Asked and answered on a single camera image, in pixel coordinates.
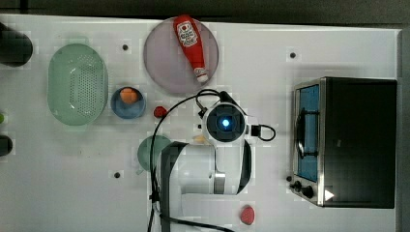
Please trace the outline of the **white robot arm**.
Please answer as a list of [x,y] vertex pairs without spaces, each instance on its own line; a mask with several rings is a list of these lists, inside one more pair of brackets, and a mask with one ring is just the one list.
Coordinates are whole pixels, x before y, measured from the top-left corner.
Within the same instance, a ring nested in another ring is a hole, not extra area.
[[200,232],[202,228],[234,232],[184,216],[185,194],[237,195],[252,169],[248,115],[224,91],[220,101],[201,112],[206,144],[180,141],[161,151],[157,164],[161,232]]

